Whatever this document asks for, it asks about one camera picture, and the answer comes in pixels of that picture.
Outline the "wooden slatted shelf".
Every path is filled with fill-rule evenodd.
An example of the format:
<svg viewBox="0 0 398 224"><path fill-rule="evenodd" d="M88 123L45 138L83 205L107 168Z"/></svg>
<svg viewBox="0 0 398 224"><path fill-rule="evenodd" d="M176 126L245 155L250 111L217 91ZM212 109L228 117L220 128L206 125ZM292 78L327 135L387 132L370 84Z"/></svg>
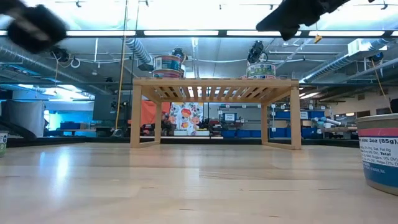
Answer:
<svg viewBox="0 0 398 224"><path fill-rule="evenodd" d="M155 140L141 143L142 97L155 103ZM268 141L267 107L288 97L290 101L291 143ZM301 120L298 80L240 78L135 78L132 84L130 146L140 148L160 144L162 103L259 103L261 144L301 150Z"/></svg>

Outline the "person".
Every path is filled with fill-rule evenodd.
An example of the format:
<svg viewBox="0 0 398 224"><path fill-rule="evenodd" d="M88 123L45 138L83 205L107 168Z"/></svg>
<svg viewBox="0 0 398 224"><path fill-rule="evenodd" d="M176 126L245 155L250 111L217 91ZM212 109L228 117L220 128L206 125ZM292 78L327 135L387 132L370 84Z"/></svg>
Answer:
<svg viewBox="0 0 398 224"><path fill-rule="evenodd" d="M169 115L167 113L162 113L161 119L161 129L163 136L173 136L175 125L169 120Z"/></svg>

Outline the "ceiling light strip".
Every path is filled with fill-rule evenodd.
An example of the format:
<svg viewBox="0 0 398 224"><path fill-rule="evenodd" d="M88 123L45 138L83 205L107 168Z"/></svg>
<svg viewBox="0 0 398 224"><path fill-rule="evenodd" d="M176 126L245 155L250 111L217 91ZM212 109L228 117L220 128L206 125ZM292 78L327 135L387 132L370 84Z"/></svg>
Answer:
<svg viewBox="0 0 398 224"><path fill-rule="evenodd" d="M134 30L70 30L68 37L121 37L135 36Z"/></svg>
<svg viewBox="0 0 398 224"><path fill-rule="evenodd" d="M281 36L281 33L278 31L256 31L256 30L228 30L226 32L227 36L264 36L264 37L271 37L271 36Z"/></svg>
<svg viewBox="0 0 398 224"><path fill-rule="evenodd" d="M324 37L379 37L382 36L385 32L378 30L370 30L370 31L360 31L360 30L349 30L349 31L310 31L308 33L309 36L324 36Z"/></svg>
<svg viewBox="0 0 398 224"><path fill-rule="evenodd" d="M218 35L217 30L145 30L144 35L148 36L203 36Z"/></svg>

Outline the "orange panel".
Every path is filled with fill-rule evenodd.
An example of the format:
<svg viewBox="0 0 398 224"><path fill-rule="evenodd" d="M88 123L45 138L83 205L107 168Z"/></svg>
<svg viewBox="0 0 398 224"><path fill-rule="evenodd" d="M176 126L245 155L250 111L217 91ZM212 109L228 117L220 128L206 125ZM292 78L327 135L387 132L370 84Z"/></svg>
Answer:
<svg viewBox="0 0 398 224"><path fill-rule="evenodd" d="M169 113L171 104L169 102L162 103L162 112ZM149 100L141 101L141 126L144 124L155 123L156 105Z"/></svg>

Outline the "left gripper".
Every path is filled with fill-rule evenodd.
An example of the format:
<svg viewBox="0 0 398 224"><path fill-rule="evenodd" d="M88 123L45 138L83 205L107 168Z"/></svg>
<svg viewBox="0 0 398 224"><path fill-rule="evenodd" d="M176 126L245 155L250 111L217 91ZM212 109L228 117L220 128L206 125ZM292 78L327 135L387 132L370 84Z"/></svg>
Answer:
<svg viewBox="0 0 398 224"><path fill-rule="evenodd" d="M7 38L32 54L47 50L67 37L65 23L43 4L7 4L6 15L12 18L6 28Z"/></svg>

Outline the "grey cloth cover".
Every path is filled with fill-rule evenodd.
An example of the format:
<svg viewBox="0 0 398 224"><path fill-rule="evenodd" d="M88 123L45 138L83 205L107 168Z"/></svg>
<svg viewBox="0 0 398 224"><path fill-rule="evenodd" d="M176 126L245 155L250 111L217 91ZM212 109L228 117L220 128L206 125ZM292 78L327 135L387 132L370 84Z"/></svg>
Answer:
<svg viewBox="0 0 398 224"><path fill-rule="evenodd" d="M6 100L0 103L0 125L28 140L44 135L45 105L42 101Z"/></svg>

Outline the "floral patterned cloth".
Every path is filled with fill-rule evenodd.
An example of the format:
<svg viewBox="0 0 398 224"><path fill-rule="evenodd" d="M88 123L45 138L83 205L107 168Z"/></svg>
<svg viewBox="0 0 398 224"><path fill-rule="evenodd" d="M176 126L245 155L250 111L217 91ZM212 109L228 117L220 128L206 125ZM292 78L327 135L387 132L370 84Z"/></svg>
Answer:
<svg viewBox="0 0 398 224"><path fill-rule="evenodd" d="M188 136L195 136L203 120L203 103L171 103L169 121L176 131L185 131Z"/></svg>

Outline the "silver ventilation duct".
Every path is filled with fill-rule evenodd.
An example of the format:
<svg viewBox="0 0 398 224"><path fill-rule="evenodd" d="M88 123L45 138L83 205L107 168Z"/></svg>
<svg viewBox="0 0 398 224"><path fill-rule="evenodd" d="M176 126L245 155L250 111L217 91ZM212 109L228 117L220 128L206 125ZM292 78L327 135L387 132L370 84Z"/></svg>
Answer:
<svg viewBox="0 0 398 224"><path fill-rule="evenodd" d="M142 42L139 39L135 38L126 38L124 41L126 47L134 54L135 58L137 58L141 63L149 64L152 61L152 57L148 53L148 51L143 46Z"/></svg>
<svg viewBox="0 0 398 224"><path fill-rule="evenodd" d="M398 39L380 38L380 39L355 39L347 45L347 53L335 59L329 60L320 65L320 67L309 72L304 76L300 83L310 83L326 74L335 72L356 60L373 56L383 50L387 50L387 45Z"/></svg>

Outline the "black hanging device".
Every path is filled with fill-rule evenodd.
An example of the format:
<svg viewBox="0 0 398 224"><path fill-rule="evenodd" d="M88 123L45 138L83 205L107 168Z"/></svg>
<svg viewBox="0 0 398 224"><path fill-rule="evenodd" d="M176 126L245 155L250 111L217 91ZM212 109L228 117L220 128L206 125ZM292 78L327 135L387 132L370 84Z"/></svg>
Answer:
<svg viewBox="0 0 398 224"><path fill-rule="evenodd" d="M262 41L255 41L252 48L249 50L249 54L247 57L248 63L258 63L262 60L268 61L268 59L269 58L267 53L264 51L264 44L262 43Z"/></svg>

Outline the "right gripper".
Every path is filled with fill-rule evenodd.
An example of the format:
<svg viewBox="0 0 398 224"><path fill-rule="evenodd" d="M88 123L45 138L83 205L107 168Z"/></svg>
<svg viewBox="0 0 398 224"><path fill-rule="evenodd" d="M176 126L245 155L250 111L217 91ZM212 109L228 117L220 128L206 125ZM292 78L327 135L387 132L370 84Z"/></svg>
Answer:
<svg viewBox="0 0 398 224"><path fill-rule="evenodd" d="M285 0L256 25L259 32L278 31L283 40L290 40L302 24L311 26L324 13L332 13L350 0Z"/></svg>

